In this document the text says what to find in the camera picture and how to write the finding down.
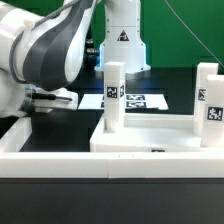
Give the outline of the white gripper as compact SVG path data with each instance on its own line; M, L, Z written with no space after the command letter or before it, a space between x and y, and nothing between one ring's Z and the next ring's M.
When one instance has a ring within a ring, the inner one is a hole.
M53 109L76 110L78 107L78 94L65 88L51 92L37 88L32 94L32 100L36 112L49 113Z

